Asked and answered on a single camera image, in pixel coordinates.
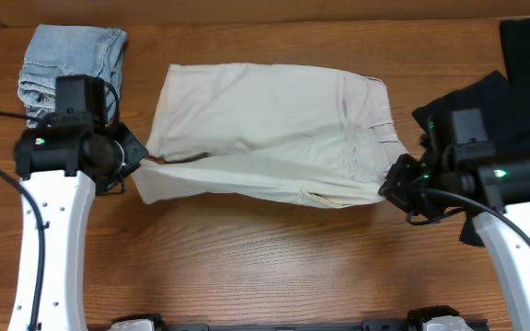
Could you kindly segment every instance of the light blue jeans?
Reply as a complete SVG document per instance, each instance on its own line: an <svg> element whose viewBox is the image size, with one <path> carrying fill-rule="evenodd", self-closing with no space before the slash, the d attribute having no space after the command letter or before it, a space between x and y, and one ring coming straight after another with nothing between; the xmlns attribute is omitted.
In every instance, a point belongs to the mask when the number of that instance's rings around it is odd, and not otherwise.
<svg viewBox="0 0 530 331"><path fill-rule="evenodd" d="M44 117L54 111L56 77L87 74L111 83L118 95L126 32L94 27L40 25L32 37L19 73L17 95L28 115ZM108 119L115 110L113 95L106 91ZM28 126L35 127L35 121Z"/></svg>

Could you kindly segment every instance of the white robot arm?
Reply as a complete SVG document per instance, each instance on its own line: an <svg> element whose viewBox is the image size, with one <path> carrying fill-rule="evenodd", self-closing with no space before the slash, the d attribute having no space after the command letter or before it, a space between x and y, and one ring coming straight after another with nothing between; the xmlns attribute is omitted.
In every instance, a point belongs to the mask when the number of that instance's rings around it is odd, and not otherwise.
<svg viewBox="0 0 530 331"><path fill-rule="evenodd" d="M95 183L84 173L66 177L63 170L38 172L22 181L39 205L45 222L46 269L40 299L42 331L86 330L83 311L83 267L89 209ZM17 294L9 331L26 331L29 323L38 265L38 231L34 212L23 199L24 228ZM505 214L530 237L530 202L510 205ZM498 218L482 212L473 219L501 280L514 329L530 330L530 249L515 231ZM154 331L147 320L130 323L131 330ZM443 325L433 319L425 328Z"/></svg>
<svg viewBox="0 0 530 331"><path fill-rule="evenodd" d="M111 121L105 87L116 100ZM57 78L56 92L56 112L25 130L14 148L16 172L27 192L22 192L24 226L9 330L86 330L83 266L89 209L96 195L123 193L124 179L147 155L120 122L113 86L73 75ZM111 192L119 184L121 192ZM126 325L138 331L146 324Z"/></svg>
<svg viewBox="0 0 530 331"><path fill-rule="evenodd" d="M498 154L479 109L452 111L427 124L425 154L418 161L401 155L380 194L407 212L412 225L464 211L460 240L488 249L514 329L530 331L530 157ZM461 209L445 212L450 207ZM427 220L413 222L419 214Z"/></svg>

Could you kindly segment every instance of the denim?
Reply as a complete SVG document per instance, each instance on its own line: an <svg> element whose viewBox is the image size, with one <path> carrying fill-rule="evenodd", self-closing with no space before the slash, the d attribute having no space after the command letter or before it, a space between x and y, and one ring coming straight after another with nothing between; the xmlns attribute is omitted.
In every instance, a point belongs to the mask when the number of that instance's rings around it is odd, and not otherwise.
<svg viewBox="0 0 530 331"><path fill-rule="evenodd" d="M87 74L111 83L118 96L126 32L94 27L40 25L30 42L19 73L17 95L29 116L42 118L54 112L56 77ZM113 95L106 91L108 119L115 110ZM29 121L35 127L36 121Z"/></svg>

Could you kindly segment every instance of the green led light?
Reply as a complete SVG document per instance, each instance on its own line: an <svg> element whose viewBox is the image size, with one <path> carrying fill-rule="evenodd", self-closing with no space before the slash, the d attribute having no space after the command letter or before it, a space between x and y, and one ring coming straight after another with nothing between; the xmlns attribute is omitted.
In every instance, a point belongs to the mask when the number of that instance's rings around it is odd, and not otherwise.
<svg viewBox="0 0 530 331"><path fill-rule="evenodd" d="M501 170L501 169L494 170L494 176L496 177L504 177L506 175L508 175L508 173L504 170Z"/></svg>

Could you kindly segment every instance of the black wire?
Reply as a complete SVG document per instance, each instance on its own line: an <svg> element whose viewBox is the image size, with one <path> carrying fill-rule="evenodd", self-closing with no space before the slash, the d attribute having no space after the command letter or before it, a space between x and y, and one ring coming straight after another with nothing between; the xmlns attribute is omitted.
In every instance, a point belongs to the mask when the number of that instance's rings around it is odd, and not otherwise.
<svg viewBox="0 0 530 331"><path fill-rule="evenodd" d="M37 117L28 116L28 115L22 115L22 114L16 114L16 113L9 113L9 112L4 112L4 111L0 111L0 116L10 117L10 118L15 118L15 119L40 121L40 119L37 118Z"/></svg>
<svg viewBox="0 0 530 331"><path fill-rule="evenodd" d="M403 188L403 189L408 190L410 192L418 192L418 193L421 193L421 192L424 191L428 195L447 197L447 198L450 198L450 199L457 200L459 202L463 202L465 204L468 204L468 205L470 205L470 206L472 206L474 208L477 208L477 209L479 209L481 211L485 211L485 212L491 214L492 216L498 218L503 223L508 225L508 227L513 229L513 231L516 234L518 234L530 248L530 238L529 238L528 235L526 235L525 232L523 232L523 230L521 230L521 228L519 228L516 224L513 223L513 221L509 220L506 216L502 215L501 213L493 210L492 208L490 208L490 207L488 207L488 206L486 206L484 204L481 204L481 203L479 203L479 202L477 202L475 200L466 198L466 197L461 196L459 194L447 192L447 191L440 190L440 189L434 189L434 188L425 188L425 189Z"/></svg>
<svg viewBox="0 0 530 331"><path fill-rule="evenodd" d="M422 173L420 176L412 179L409 183L407 183L406 185L415 185L416 183L420 182L421 180L423 180L425 178L425 176L429 176L429 174L431 173L431 170L429 171L426 171L424 173Z"/></svg>
<svg viewBox="0 0 530 331"><path fill-rule="evenodd" d="M453 149L453 144L449 143L445 148L443 149L443 153L441 154L441 164L442 168L450 171L453 170L449 167L449 154L451 153L451 150Z"/></svg>
<svg viewBox="0 0 530 331"><path fill-rule="evenodd" d="M40 297L42 295L42 280L44 278L44 229L45 225L42 221L42 215L40 214L40 210L38 209L38 205L36 204L36 201L32 196L29 194L29 192L19 185L17 181L12 178L10 175L6 174L5 172L0 170L0 178L2 178L4 181L6 181L9 185L14 187L19 191L20 194L24 196L24 198L28 201L30 207L32 208L32 211L34 212L34 217L36 218L36 228L38 229L38 271L36 274L36 286L34 289L34 299L32 302L32 312L29 319L29 327L28 331L36 331L37 325L38 325L38 313L40 310Z"/></svg>
<svg viewBox="0 0 530 331"><path fill-rule="evenodd" d="M108 186L107 190L114 189L118 184L121 185L120 191L118 192L104 192L98 194L99 196L108 196L108 195L120 195L124 194L126 192L126 180L124 180L124 177L120 174L118 174L118 181L113 183L112 185Z"/></svg>
<svg viewBox="0 0 530 331"><path fill-rule="evenodd" d="M409 212L407 215L406 215L406 222L408 222L410 225L429 225L429 224L434 224L434 223L439 223L440 221L444 220L444 219L447 219L455 214L458 214L462 211L465 211L466 209L463 208L463 207L460 207L460 208L455 208L453 210L450 210L442 215L439 215L439 216L436 216L436 217L433 217L431 219L428 219L428 220L424 220L424 221L416 221L416 222L413 222L412 221L412 216L416 216L417 213L415 211L411 211Z"/></svg>
<svg viewBox="0 0 530 331"><path fill-rule="evenodd" d="M114 95L114 99L116 101L116 110L114 110L114 116L111 120L111 127L109 128L110 135L113 135L113 133L118 129L118 124L120 124L120 98L118 97L118 92L116 92L116 89L112 84L106 81L104 81L103 84L108 88L111 94Z"/></svg>

